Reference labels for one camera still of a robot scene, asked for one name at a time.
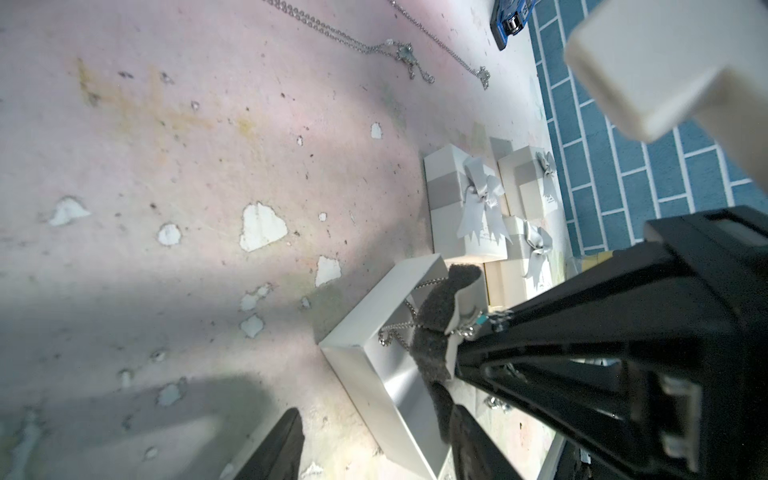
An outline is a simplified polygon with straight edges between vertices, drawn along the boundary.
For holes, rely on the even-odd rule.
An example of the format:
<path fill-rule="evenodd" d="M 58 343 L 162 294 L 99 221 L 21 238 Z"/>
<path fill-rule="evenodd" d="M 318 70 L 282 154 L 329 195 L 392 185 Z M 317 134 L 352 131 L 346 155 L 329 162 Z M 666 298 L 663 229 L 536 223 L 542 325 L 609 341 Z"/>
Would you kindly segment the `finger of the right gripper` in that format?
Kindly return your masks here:
<path fill-rule="evenodd" d="M 621 479 L 702 476 L 698 386 L 623 362 L 483 365 L 475 386 L 531 414 Z"/>
<path fill-rule="evenodd" d="M 632 247 L 511 311 L 510 326 L 460 348 L 461 371 L 533 359 L 615 358 L 701 372 L 705 288 L 662 245 Z"/>

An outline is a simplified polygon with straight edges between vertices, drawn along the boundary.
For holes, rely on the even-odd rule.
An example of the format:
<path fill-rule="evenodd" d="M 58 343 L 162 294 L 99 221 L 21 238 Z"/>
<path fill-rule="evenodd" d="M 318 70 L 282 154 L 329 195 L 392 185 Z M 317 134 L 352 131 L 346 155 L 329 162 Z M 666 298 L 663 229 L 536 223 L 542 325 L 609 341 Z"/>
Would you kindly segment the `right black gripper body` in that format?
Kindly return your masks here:
<path fill-rule="evenodd" d="M 647 222 L 705 288 L 699 469 L 703 479 L 767 476 L 767 218 L 733 207 Z"/>

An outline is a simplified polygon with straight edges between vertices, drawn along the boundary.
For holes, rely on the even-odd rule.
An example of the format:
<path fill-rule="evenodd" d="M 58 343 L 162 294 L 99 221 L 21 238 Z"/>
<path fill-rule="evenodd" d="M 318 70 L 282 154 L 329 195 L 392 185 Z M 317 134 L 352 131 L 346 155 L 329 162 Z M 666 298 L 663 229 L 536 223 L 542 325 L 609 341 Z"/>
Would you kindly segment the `white bow gift box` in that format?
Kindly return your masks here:
<path fill-rule="evenodd" d="M 482 159 L 447 145 L 423 159 L 434 251 L 449 263 L 508 258 L 505 190 Z"/>
<path fill-rule="evenodd" d="M 506 216 L 504 222 L 508 258 L 484 265 L 491 311 L 514 307 L 552 287 L 552 237 L 518 216 Z"/>

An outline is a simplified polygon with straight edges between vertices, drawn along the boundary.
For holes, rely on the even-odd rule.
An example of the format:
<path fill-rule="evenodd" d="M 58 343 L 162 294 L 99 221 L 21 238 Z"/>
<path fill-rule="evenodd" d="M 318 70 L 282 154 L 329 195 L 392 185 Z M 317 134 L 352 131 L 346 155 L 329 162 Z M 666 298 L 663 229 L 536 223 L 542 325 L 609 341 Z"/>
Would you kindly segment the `white bow box lid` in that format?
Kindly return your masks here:
<path fill-rule="evenodd" d="M 498 162 L 508 209 L 531 222 L 544 222 L 561 209 L 555 160 L 543 148 L 526 146 Z"/>

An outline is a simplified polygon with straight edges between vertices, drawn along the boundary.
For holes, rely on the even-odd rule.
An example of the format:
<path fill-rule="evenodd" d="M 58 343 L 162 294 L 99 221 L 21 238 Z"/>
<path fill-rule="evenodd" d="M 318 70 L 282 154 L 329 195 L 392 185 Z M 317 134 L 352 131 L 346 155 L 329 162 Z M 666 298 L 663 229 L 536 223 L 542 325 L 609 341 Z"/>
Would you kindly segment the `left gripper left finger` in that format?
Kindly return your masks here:
<path fill-rule="evenodd" d="M 297 480 L 305 435 L 296 407 L 289 408 L 234 476 L 235 480 Z"/>

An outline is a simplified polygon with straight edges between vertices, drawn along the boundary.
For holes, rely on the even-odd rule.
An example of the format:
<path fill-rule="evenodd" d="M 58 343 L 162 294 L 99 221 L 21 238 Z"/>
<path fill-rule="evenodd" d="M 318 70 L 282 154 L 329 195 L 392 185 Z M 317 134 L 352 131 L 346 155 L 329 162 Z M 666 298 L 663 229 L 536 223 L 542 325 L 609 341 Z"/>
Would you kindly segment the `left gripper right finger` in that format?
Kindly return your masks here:
<path fill-rule="evenodd" d="M 475 418 L 462 405 L 454 405 L 452 408 L 449 438 L 457 479 L 522 479 Z"/>

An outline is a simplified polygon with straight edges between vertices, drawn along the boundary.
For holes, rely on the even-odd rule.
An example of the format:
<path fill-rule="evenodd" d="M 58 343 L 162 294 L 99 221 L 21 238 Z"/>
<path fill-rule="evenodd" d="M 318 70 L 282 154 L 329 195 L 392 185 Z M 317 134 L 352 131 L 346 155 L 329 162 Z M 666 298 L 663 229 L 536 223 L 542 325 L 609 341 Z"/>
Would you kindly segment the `blue black stapler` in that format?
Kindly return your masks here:
<path fill-rule="evenodd" d="M 499 51 L 510 37 L 523 31 L 537 5 L 534 0 L 495 0 L 490 18 L 490 31 Z"/>

